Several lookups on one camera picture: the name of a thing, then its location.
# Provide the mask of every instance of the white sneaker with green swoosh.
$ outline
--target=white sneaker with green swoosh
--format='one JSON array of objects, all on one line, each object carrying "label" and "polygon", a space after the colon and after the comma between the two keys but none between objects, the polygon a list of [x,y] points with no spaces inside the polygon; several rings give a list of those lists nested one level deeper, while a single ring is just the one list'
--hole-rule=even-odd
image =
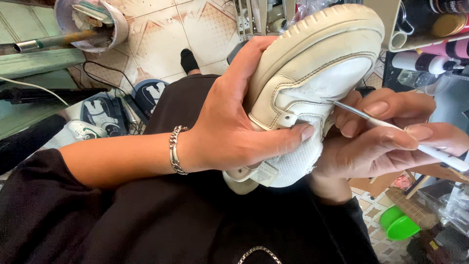
[{"label": "white sneaker with green swoosh", "polygon": [[70,129],[76,135],[76,138],[79,140],[99,139],[107,137],[106,130],[79,120],[71,121],[68,124],[68,129]]}]

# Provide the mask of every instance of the pink bottle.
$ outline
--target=pink bottle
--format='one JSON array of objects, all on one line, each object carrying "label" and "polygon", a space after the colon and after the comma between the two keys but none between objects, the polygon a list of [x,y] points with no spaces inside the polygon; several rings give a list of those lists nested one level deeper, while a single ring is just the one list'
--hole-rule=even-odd
[{"label": "pink bottle", "polygon": [[420,50],[424,53],[443,55],[455,59],[469,59],[469,39],[461,39],[457,41],[421,47]]}]

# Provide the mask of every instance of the hand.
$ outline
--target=hand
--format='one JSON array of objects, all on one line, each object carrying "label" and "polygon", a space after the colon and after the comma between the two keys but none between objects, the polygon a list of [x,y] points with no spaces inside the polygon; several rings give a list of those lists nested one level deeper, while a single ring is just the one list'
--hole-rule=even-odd
[{"label": "hand", "polygon": [[341,102],[386,122],[392,127],[368,130],[365,119],[336,107],[335,126],[324,141],[324,150],[313,175],[337,178],[368,178],[436,163],[418,144],[444,149],[455,156],[469,148],[469,137],[447,123],[425,123],[436,108],[431,96],[414,91],[395,93],[382,88],[362,99],[351,91]]},{"label": "hand", "polygon": [[185,171],[233,170],[253,165],[293,151],[313,134],[314,127],[309,124],[256,132],[242,108],[248,79],[256,70],[262,53],[276,38],[251,39],[226,73],[216,79],[196,124],[179,135],[177,151]]}]

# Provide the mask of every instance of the white bottle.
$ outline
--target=white bottle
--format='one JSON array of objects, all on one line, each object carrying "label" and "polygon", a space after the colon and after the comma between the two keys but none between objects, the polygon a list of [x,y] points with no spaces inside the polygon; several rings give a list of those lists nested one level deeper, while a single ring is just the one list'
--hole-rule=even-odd
[{"label": "white bottle", "polygon": [[406,70],[420,70],[431,74],[442,74],[447,70],[463,69],[450,57],[434,54],[418,54],[413,51],[402,51],[393,58],[393,67]]}]

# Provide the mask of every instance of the white sneaker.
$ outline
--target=white sneaker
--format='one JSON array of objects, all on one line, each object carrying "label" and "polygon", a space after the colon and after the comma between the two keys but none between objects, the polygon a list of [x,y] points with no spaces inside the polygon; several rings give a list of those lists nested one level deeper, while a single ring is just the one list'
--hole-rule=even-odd
[{"label": "white sneaker", "polygon": [[76,138],[79,140],[99,139],[107,137],[106,130],[79,120],[70,121],[70,123],[68,124],[68,129],[75,133]]},{"label": "white sneaker", "polygon": [[257,131],[305,122],[316,131],[292,153],[224,171],[230,188],[243,194],[259,183],[285,187],[310,173],[332,125],[332,101],[343,99],[373,69],[383,36],[383,22],[372,9],[343,4],[306,17],[275,40],[250,78],[243,107]]}]

